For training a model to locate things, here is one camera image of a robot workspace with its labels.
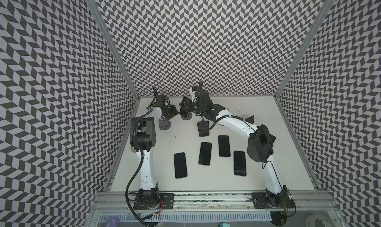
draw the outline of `mounting plate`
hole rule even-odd
[[[159,203],[163,200],[162,210],[171,210],[173,209],[173,193],[160,193]],[[144,200],[139,196],[135,197],[134,210],[158,210],[159,205],[155,205],[154,200]]]
[[[266,209],[266,208],[272,208],[272,206],[269,205],[269,201],[267,200],[267,193],[266,192],[254,192],[251,193],[253,204],[255,209]],[[295,208],[295,205],[292,201],[290,201],[288,198],[284,198],[280,206],[283,206],[284,201],[287,201],[287,208],[289,210]]]

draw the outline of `phone screen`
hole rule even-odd
[[[176,179],[188,176],[185,153],[175,153],[174,156],[174,177]]]
[[[234,174],[237,176],[246,176],[246,157],[245,152],[234,151]]]
[[[230,157],[229,136],[218,136],[218,152],[220,157]]]
[[[198,164],[209,166],[211,154],[212,154],[212,144],[202,142],[200,147],[200,156],[198,158]]]

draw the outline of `black and white patterned backdrop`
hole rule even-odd
[[[381,226],[381,0],[337,0],[281,96],[350,226]]]
[[[133,102],[82,0],[0,0],[0,222],[83,224]]]
[[[324,0],[95,0],[138,93],[274,94]]]

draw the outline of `black smartphone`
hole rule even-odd
[[[229,136],[218,136],[218,152],[220,157],[230,157]]]
[[[174,156],[174,177],[176,179],[187,177],[187,162],[185,160],[185,153],[175,153]]]
[[[209,127],[209,121],[205,121],[205,125]],[[198,129],[198,135],[200,137],[209,136],[209,130],[205,129],[204,125],[202,124],[202,121],[197,123],[197,129]]]
[[[234,174],[237,176],[246,176],[246,157],[245,152],[234,151]]]
[[[202,142],[200,147],[200,156],[198,157],[198,164],[209,166],[211,154],[212,154],[212,144]]]

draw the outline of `black cable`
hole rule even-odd
[[[288,195],[285,193],[285,190],[283,189],[282,185],[281,185],[280,182],[279,182],[279,178],[278,178],[277,172],[275,171],[275,167],[274,167],[274,165],[272,164],[271,161],[268,161],[268,162],[271,163],[271,166],[272,166],[272,168],[274,169],[275,176],[277,177],[279,186],[282,188],[283,194],[285,195],[285,198],[286,198],[286,209],[288,210],[288,204],[287,204],[287,196],[288,196]],[[286,217],[287,217],[287,218],[288,218],[288,217],[292,217],[292,216],[294,216],[294,215],[296,214],[296,204],[295,204],[295,201],[294,201],[294,200],[292,200],[292,201],[293,201],[293,203],[294,203],[294,205],[295,205],[295,211],[294,211],[294,213],[293,213],[292,215],[290,215],[290,216],[287,216],[287,214],[286,214]]]
[[[287,216],[287,217],[293,217],[293,216],[296,214],[296,204],[295,204],[295,201],[294,201],[294,200],[292,200],[292,202],[294,203],[295,211],[294,211],[294,213],[293,213],[292,215]]]
[[[171,102],[169,101],[169,98],[167,96],[164,96],[164,99],[165,99],[165,102],[168,102],[168,105],[164,104],[164,106],[167,108],[171,107]]]
[[[266,167],[266,164],[267,163],[271,163],[271,161],[267,161],[264,165],[263,165],[263,163],[262,163],[262,170]]]
[[[154,96],[154,99],[151,101],[151,103],[147,106],[147,110],[151,108],[151,105],[155,102],[156,96]]]
[[[129,195],[130,195],[130,194],[138,195],[137,192],[130,192],[130,193],[128,193],[128,194],[129,194]]]
[[[127,205],[128,207],[130,208],[131,210],[131,213],[132,215],[135,216],[135,218],[143,225],[147,226],[147,227],[154,227],[155,225],[157,225],[159,222],[155,222],[155,223],[145,223],[142,219],[140,219],[140,217],[136,214],[136,212],[134,211],[134,209],[132,208],[131,204],[130,204],[130,201],[129,201],[129,198],[128,198],[128,188],[130,187],[131,185],[131,182],[134,180],[134,178],[136,177],[136,175],[138,174],[138,172],[140,171],[140,168],[142,167],[143,165],[143,160],[144,160],[144,155],[143,155],[143,149],[139,146],[138,142],[136,141],[136,132],[137,132],[137,129],[138,129],[138,123],[139,121],[144,118],[147,114],[144,114],[142,116],[140,116],[135,124],[134,124],[134,127],[133,127],[133,132],[132,132],[132,139],[133,139],[133,144],[134,146],[139,149],[140,151],[140,154],[141,154],[141,158],[140,158],[140,163],[139,163],[139,166],[138,168],[136,169],[134,175],[131,177],[130,181],[128,182],[127,186],[126,186],[126,192],[125,192],[125,197],[126,197],[126,202],[127,202]]]
[[[214,122],[212,124],[211,127],[207,127],[206,124],[205,124],[205,120],[204,120],[204,116],[205,116],[206,113],[204,111],[204,104],[203,104],[203,100],[202,100],[202,97],[201,97],[201,89],[202,89],[202,83],[200,82],[198,84],[198,97],[200,98],[200,103],[198,105],[201,106],[201,111],[200,111],[200,115],[197,115],[197,113],[196,113],[196,116],[201,116],[201,121],[202,121],[202,124],[203,124],[205,129],[211,130],[218,123],[218,121],[220,121],[221,119],[224,119],[224,118],[235,118],[235,119],[238,119],[238,120],[241,120],[241,121],[245,122],[245,124],[255,132],[253,127],[251,127],[243,118],[241,118],[239,116],[236,116],[236,115],[223,115],[223,116],[219,117],[216,120],[216,122]]]

